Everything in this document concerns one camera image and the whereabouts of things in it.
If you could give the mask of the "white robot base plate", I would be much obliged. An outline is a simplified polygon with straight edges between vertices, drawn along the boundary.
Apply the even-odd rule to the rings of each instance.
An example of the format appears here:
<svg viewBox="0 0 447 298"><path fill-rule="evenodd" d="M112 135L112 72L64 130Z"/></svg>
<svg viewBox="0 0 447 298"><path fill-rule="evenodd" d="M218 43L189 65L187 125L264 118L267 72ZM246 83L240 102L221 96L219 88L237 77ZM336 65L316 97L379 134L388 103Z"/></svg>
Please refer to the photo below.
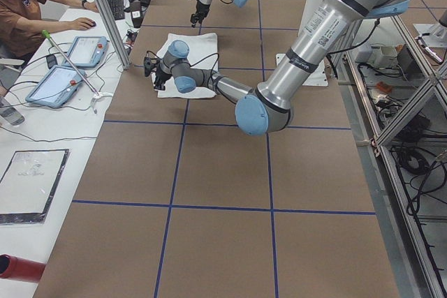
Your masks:
<svg viewBox="0 0 447 298"><path fill-rule="evenodd" d="M325 74L325 62L322 61L317 69L304 81L303 86L327 87L328 79Z"/></svg>

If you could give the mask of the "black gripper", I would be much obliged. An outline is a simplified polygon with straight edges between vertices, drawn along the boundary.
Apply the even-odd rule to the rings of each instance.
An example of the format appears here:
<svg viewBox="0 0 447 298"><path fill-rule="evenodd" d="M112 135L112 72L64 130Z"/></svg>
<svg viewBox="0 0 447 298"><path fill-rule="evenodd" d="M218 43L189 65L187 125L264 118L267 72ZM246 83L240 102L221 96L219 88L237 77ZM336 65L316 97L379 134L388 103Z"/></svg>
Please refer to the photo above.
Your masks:
<svg viewBox="0 0 447 298"><path fill-rule="evenodd" d="M196 0L196 11L191 15L191 26L202 24L210 10L210 0Z"/></svg>
<svg viewBox="0 0 447 298"><path fill-rule="evenodd" d="M171 78L170 70L164 64L163 59L153 52L146 52L143 60L145 77L155 74L153 81L154 89L158 91L166 90L166 82Z"/></svg>

